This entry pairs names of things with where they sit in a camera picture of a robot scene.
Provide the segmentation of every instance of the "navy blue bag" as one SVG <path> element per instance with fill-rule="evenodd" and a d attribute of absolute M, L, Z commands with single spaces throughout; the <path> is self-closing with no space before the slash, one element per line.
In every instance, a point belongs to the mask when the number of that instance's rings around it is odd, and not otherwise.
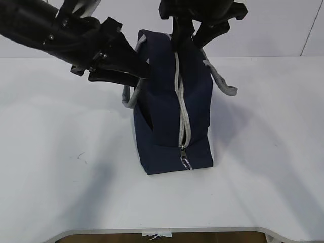
<path fill-rule="evenodd" d="M 227 86 L 191 39 L 175 53 L 168 35 L 141 30 L 136 50 L 150 64 L 150 80 L 140 80 L 132 98 L 129 87 L 124 87 L 123 103 L 134 108 L 144 170 L 152 175 L 212 167 L 207 137 L 211 73 L 228 95 L 236 95 L 237 88 Z"/>

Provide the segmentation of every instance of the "table surface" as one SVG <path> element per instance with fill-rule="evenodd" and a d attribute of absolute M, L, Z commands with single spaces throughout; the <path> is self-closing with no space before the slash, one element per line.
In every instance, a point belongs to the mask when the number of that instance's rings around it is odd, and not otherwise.
<path fill-rule="evenodd" d="M 324 57 L 214 58 L 215 166 L 147 176 L 122 87 L 54 58 L 0 59 L 0 242 L 261 231 L 324 240 Z"/>

